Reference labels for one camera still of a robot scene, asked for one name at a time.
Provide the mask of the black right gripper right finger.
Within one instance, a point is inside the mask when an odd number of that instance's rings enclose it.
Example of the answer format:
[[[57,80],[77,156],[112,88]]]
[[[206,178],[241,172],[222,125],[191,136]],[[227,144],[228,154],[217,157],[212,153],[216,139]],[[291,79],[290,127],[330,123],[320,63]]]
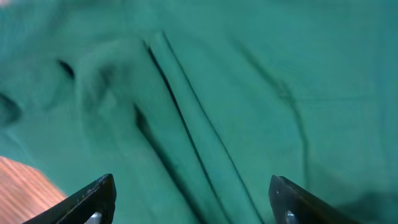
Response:
[[[283,176],[271,177],[269,201],[276,224],[356,223]]]

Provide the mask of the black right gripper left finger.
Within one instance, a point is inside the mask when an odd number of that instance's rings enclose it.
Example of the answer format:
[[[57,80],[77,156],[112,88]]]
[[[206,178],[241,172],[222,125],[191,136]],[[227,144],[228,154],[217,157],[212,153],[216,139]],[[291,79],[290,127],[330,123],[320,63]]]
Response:
[[[96,213],[97,223],[112,224],[115,202],[113,175],[105,174],[24,224],[83,224]]]

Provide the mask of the green cloth drawstring bag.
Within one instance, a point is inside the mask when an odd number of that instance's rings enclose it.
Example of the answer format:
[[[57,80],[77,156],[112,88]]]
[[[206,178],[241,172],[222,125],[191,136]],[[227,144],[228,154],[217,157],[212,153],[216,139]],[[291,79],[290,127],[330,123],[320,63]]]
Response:
[[[397,2],[3,2],[1,154],[115,223],[270,223],[273,175],[396,223]]]

